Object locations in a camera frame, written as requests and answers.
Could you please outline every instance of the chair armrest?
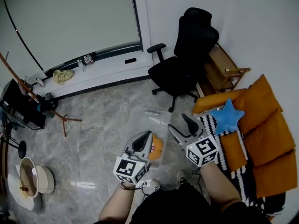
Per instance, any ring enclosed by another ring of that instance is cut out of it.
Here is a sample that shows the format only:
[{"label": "chair armrest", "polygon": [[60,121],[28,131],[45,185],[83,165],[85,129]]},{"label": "chair armrest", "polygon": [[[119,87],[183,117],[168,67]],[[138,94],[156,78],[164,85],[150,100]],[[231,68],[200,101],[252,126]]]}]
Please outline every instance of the chair armrest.
[{"label": "chair armrest", "polygon": [[192,114],[198,114],[203,111],[216,108],[220,105],[224,105],[228,98],[231,98],[232,102],[236,101],[246,89],[228,91],[224,93],[218,93],[213,95],[204,96],[196,101],[195,106],[192,109]]},{"label": "chair armrest", "polygon": [[160,44],[157,44],[157,45],[154,45],[154,46],[148,48],[147,52],[148,53],[153,53],[154,51],[161,50],[164,47],[166,47],[166,45],[163,44],[163,43],[160,43]]}]

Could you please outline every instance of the wooden coat rack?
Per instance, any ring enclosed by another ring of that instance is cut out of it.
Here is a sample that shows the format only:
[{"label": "wooden coat rack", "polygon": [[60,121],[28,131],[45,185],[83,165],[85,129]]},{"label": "wooden coat rack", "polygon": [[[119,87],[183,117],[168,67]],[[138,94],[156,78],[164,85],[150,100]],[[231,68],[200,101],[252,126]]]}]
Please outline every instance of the wooden coat rack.
[{"label": "wooden coat rack", "polygon": [[[17,74],[15,74],[15,72],[13,71],[13,69],[11,69],[11,67],[9,66],[9,64],[7,63],[7,61],[4,59],[3,55],[0,53],[0,59],[1,61],[4,63],[4,65],[6,66],[6,68],[9,70],[9,72],[14,76],[14,78],[19,82],[19,84],[21,84],[21,86],[28,91],[28,93],[31,95],[31,99],[30,100],[35,100],[36,102],[39,103],[38,101],[38,98],[36,97],[36,94],[33,93],[33,91],[31,91],[31,89],[17,76]],[[64,136],[66,137],[66,131],[65,131],[65,125],[64,123],[66,121],[78,121],[78,122],[81,122],[82,120],[81,119],[69,119],[69,118],[66,118],[62,115],[60,115],[59,113],[57,113],[56,111],[54,110],[51,110],[52,113],[54,113],[56,116],[58,116],[61,120],[62,120],[62,126],[63,126],[63,131],[64,131]]]}]

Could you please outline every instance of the blue star pillow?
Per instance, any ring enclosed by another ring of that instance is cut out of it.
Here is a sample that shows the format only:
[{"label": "blue star pillow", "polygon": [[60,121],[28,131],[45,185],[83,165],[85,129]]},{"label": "blue star pillow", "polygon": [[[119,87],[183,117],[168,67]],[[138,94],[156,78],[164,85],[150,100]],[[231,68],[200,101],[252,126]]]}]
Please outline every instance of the blue star pillow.
[{"label": "blue star pillow", "polygon": [[231,99],[228,99],[222,110],[212,110],[210,114],[216,119],[215,135],[229,130],[234,132],[238,128],[238,120],[245,114],[244,111],[235,110]]}]

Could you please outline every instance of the wooden side table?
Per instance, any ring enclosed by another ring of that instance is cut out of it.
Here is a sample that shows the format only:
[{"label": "wooden side table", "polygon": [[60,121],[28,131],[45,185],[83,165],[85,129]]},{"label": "wooden side table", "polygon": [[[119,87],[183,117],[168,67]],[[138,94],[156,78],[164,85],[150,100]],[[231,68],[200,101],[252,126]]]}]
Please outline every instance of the wooden side table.
[{"label": "wooden side table", "polygon": [[198,81],[204,95],[233,90],[251,68],[238,68],[223,48],[216,44],[204,64],[205,77]]}]

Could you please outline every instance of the black and white striped blanket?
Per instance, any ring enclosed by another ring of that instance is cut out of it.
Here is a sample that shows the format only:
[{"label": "black and white striped blanket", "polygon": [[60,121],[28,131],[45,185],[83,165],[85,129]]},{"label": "black and white striped blanket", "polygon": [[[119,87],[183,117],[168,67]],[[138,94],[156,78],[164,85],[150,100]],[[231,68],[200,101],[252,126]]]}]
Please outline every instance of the black and white striped blanket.
[{"label": "black and white striped blanket", "polygon": [[223,135],[228,135],[231,132],[225,131],[220,135],[214,135],[215,128],[217,125],[217,121],[215,120],[215,118],[208,112],[195,116],[204,124],[207,134],[212,135],[216,143],[218,144],[219,153],[215,162],[220,168],[220,170],[224,173],[224,175],[237,188],[241,195],[242,201],[247,206],[258,207],[261,210],[261,212],[263,212],[266,215],[274,216],[279,214],[284,208],[285,193],[263,198],[256,197],[256,184],[253,175],[253,163],[244,145],[243,134],[240,132],[240,129],[238,128],[237,133],[239,136],[240,144],[242,146],[242,150],[247,160],[247,164],[237,169],[236,171],[230,173],[228,161],[226,159],[226,155],[222,147],[220,137]]}]

